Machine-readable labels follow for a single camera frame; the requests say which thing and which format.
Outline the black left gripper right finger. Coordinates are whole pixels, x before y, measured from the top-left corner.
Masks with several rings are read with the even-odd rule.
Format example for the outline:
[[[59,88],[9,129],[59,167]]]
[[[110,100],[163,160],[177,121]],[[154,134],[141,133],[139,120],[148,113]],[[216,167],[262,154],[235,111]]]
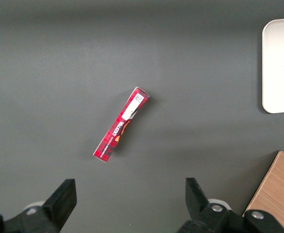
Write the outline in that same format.
[[[186,178],[185,203],[191,219],[179,233],[244,233],[241,216],[219,203],[210,203],[194,178]]]

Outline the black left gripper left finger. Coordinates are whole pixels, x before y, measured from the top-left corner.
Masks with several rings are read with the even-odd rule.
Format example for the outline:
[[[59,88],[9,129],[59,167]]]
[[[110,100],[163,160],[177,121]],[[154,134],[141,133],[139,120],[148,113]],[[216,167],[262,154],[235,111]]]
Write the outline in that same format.
[[[66,179],[41,206],[26,208],[4,222],[6,233],[59,233],[77,203],[74,179]]]

